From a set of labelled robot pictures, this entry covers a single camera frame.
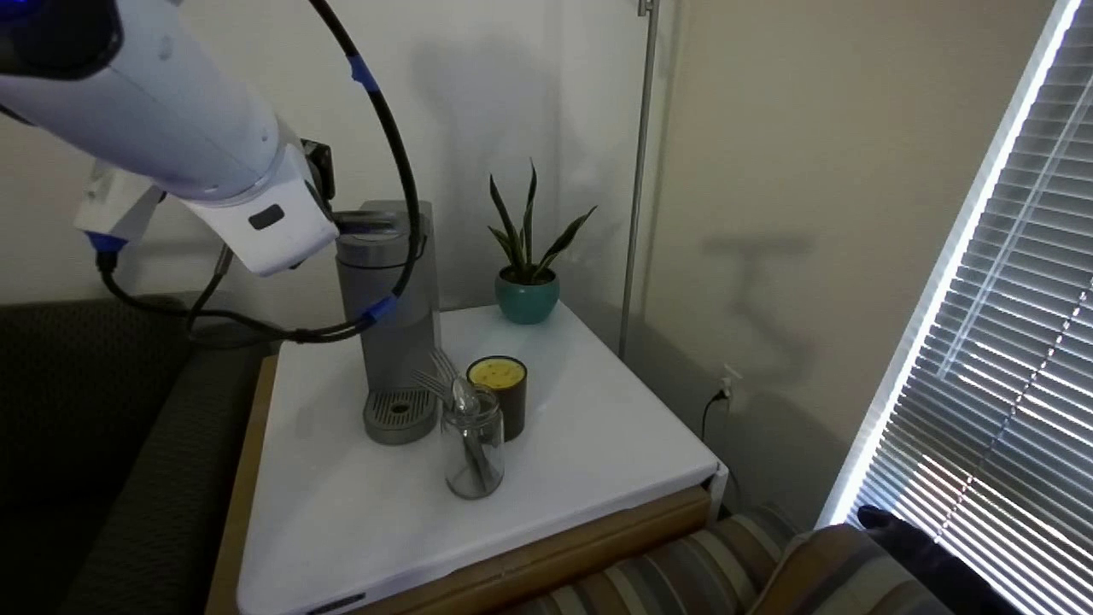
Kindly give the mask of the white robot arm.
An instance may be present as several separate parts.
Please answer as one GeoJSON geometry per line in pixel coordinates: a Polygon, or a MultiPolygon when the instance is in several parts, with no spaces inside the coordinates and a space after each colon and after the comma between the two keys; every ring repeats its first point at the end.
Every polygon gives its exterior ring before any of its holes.
{"type": "Polygon", "coordinates": [[[134,241],[164,194],[248,274],[336,237],[302,138],[197,40],[182,0],[0,0],[0,109],[100,160],[80,226],[134,241]]]}

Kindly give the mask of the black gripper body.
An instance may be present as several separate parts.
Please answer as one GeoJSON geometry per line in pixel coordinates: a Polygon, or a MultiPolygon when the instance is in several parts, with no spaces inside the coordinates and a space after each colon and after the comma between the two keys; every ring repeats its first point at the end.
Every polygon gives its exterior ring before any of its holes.
{"type": "Polygon", "coordinates": [[[331,158],[331,145],[321,144],[321,138],[305,138],[302,151],[305,151],[305,160],[311,166],[311,189],[319,194],[319,203],[331,207],[331,196],[336,196],[336,158],[331,158]]]}

